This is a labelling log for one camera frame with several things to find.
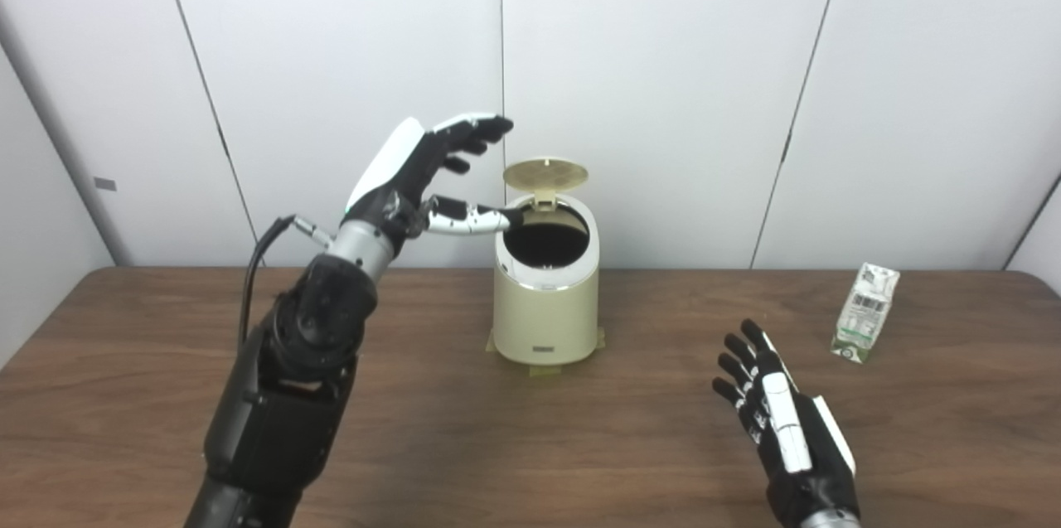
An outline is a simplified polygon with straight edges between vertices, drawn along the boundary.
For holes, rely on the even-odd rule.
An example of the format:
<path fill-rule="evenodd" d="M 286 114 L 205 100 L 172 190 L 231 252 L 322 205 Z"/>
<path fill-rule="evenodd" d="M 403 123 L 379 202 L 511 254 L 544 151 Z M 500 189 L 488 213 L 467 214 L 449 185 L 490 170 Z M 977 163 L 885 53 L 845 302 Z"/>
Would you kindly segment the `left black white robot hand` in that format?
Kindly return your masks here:
<path fill-rule="evenodd" d="M 425 195 L 437 173 L 469 172 L 466 157 L 480 157 L 512 128 L 511 120 L 492 113 L 458 115 L 432 128 L 403 120 L 361 174 L 327 252 L 352 259 L 356 230 L 383 237 L 395 257 L 423 233 L 487 235 L 525 225 L 519 208 Z"/>

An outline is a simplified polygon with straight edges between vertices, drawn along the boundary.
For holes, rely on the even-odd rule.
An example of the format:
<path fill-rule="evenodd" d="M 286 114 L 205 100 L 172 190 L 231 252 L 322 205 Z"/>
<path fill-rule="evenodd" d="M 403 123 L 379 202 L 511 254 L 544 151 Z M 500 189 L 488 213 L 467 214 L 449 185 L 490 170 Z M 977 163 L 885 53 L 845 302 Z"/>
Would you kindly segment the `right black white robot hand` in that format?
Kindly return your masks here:
<path fill-rule="evenodd" d="M 712 388 L 738 415 L 767 478 L 766 501 L 782 527 L 860 527 L 857 467 L 821 395 L 800 391 L 754 320 L 724 336 L 723 377 Z"/>

